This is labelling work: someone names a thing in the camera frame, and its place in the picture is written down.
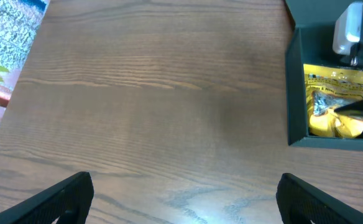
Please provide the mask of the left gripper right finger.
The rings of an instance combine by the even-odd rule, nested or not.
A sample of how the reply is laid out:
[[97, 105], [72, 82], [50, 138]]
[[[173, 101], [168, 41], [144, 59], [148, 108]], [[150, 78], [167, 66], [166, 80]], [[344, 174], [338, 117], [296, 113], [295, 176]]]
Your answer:
[[363, 224], [363, 213], [290, 173], [282, 174], [276, 201], [284, 224]]

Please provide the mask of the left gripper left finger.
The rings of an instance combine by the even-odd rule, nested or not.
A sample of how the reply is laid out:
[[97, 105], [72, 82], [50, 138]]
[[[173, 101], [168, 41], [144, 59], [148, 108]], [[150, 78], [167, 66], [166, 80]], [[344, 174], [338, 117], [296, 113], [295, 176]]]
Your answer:
[[94, 196], [91, 176], [78, 172], [0, 213], [0, 224], [85, 224]]

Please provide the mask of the yellow snack pouch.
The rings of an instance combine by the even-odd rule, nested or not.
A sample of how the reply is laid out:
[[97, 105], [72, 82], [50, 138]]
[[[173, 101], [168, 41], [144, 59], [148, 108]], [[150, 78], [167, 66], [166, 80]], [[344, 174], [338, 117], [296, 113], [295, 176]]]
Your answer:
[[363, 71], [304, 64], [310, 134], [326, 138], [363, 138], [363, 117], [335, 112], [363, 100]]

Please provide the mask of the black gift box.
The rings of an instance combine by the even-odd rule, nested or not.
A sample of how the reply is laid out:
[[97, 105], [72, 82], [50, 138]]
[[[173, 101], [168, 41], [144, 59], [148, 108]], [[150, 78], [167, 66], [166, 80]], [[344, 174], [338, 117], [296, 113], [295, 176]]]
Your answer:
[[363, 71], [341, 62], [333, 51], [336, 21], [351, 0], [286, 0], [294, 33], [285, 54], [288, 144], [363, 151], [361, 138], [326, 138], [310, 134], [306, 107], [304, 64]]

